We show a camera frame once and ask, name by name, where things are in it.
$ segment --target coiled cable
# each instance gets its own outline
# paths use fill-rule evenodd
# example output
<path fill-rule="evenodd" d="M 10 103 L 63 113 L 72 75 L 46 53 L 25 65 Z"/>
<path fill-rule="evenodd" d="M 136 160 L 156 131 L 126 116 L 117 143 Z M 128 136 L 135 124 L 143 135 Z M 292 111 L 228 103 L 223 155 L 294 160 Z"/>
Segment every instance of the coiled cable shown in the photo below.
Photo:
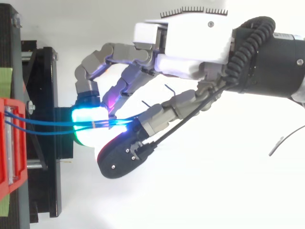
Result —
<path fill-rule="evenodd" d="M 253 33 L 235 51 L 229 60 L 224 80 L 238 84 L 245 65 L 257 53 L 258 49 L 272 36 L 275 31 L 275 21 L 269 17 L 257 17 L 246 21 L 240 27 L 255 29 Z"/>

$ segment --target blue cable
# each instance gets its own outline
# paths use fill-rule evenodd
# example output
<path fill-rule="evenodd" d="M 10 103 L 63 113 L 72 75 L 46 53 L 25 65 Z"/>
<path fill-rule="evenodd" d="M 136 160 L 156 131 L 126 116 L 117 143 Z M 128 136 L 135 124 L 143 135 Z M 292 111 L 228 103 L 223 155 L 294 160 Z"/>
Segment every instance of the blue cable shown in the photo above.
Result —
<path fill-rule="evenodd" d="M 21 118 L 16 116 L 10 112 L 5 111 L 6 116 L 16 118 L 20 121 L 30 123 L 33 125 L 50 125 L 50 126 L 91 126 L 94 122 L 95 124 L 111 124 L 111 125 L 119 125 L 119 124 L 127 124 L 135 119 L 138 115 L 126 118 L 126 119 L 110 119 L 110 120 L 99 120 L 99 121 L 86 121 L 86 122 L 47 122 L 47 121 L 38 121 L 38 120 L 31 120 L 26 118 Z"/>
<path fill-rule="evenodd" d="M 89 129 L 93 129 L 92 126 L 88 126 L 88 127 L 84 127 L 82 129 L 78 129 L 78 130 L 68 130 L 68 131 L 59 131 L 59 132 L 37 132 L 37 131 L 31 131 L 31 130 L 26 130 L 26 129 L 23 129 L 21 128 L 20 126 L 17 126 L 13 123 L 10 123 L 8 121 L 5 121 L 6 124 L 9 124 L 11 126 L 13 126 L 14 128 L 18 129 L 18 130 L 21 130 L 27 134 L 32 134 L 32 135 L 46 135 L 46 136 L 49 136 L 49 135 L 68 135 L 68 134 L 73 134 L 77 131 L 82 131 L 82 130 L 89 130 Z M 97 125 L 96 126 L 97 128 L 109 128 L 109 126 L 103 126 L 103 125 Z"/>

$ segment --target black cable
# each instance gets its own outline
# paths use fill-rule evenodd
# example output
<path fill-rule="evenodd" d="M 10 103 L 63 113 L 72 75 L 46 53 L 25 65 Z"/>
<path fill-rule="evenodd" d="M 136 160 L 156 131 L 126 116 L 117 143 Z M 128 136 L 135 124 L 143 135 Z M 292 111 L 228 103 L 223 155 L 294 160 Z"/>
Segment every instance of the black cable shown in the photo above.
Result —
<path fill-rule="evenodd" d="M 157 146 L 162 141 L 164 141 L 167 137 L 169 137 L 172 133 L 178 130 L 181 126 L 183 126 L 187 121 L 189 121 L 193 116 L 195 116 L 198 112 L 201 111 L 209 102 L 211 102 L 216 96 L 221 94 L 223 91 L 233 87 L 232 85 L 225 85 L 218 89 L 216 92 L 212 93 L 208 98 L 206 98 L 195 110 L 193 110 L 188 116 L 186 116 L 180 123 L 175 125 L 172 129 L 170 129 L 167 133 L 162 135 L 157 141 L 152 142 L 153 145 Z"/>
<path fill-rule="evenodd" d="M 300 128 L 298 128 L 297 130 L 293 131 L 290 135 L 288 135 L 287 137 L 285 137 L 283 140 L 280 140 L 280 141 L 276 144 L 276 146 L 271 150 L 271 152 L 269 153 L 269 156 L 272 156 L 272 155 L 275 153 L 275 151 L 278 149 L 278 147 L 279 147 L 287 138 L 289 138 L 291 135 L 293 135 L 295 132 L 299 131 L 300 129 L 303 129 L 304 127 L 305 127 L 305 125 L 302 126 L 302 127 L 300 127 Z"/>
<path fill-rule="evenodd" d="M 269 17 L 257 17 L 246 21 L 240 27 L 255 30 L 233 53 L 229 60 L 225 70 L 228 76 L 224 77 L 224 80 L 231 83 L 239 83 L 240 75 L 245 65 L 274 33 L 275 21 Z"/>

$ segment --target green light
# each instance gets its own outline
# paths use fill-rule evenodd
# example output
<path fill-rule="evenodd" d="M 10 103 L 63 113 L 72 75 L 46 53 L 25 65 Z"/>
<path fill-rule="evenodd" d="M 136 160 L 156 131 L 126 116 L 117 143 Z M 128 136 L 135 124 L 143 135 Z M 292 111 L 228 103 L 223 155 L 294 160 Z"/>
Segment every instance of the green light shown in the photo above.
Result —
<path fill-rule="evenodd" d="M 108 120 L 108 111 L 104 107 L 93 107 L 93 108 L 81 108 L 72 111 L 73 122 L 85 122 L 85 121 L 99 121 Z M 96 157 L 99 151 L 113 138 L 120 133 L 126 131 L 124 121 L 118 121 L 118 126 L 114 126 L 111 129 L 108 128 L 95 128 L 89 130 L 78 131 L 75 133 L 79 142 L 88 147 L 95 148 Z M 74 129 L 80 129 L 83 126 L 74 126 Z"/>

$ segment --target green tape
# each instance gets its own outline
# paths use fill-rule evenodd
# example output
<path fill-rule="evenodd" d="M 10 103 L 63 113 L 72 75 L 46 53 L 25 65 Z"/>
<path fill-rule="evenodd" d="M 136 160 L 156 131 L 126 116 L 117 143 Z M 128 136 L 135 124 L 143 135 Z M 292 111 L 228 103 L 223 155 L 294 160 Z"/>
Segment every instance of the green tape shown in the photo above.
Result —
<path fill-rule="evenodd" d="M 10 207 L 10 196 L 6 195 L 2 200 L 0 200 L 0 217 L 7 217 L 9 215 Z"/>
<path fill-rule="evenodd" d="M 12 68 L 0 68 L 0 98 L 10 98 Z M 0 200 L 0 217 L 9 215 L 10 195 Z"/>
<path fill-rule="evenodd" d="M 0 68 L 0 98 L 10 98 L 12 68 Z"/>

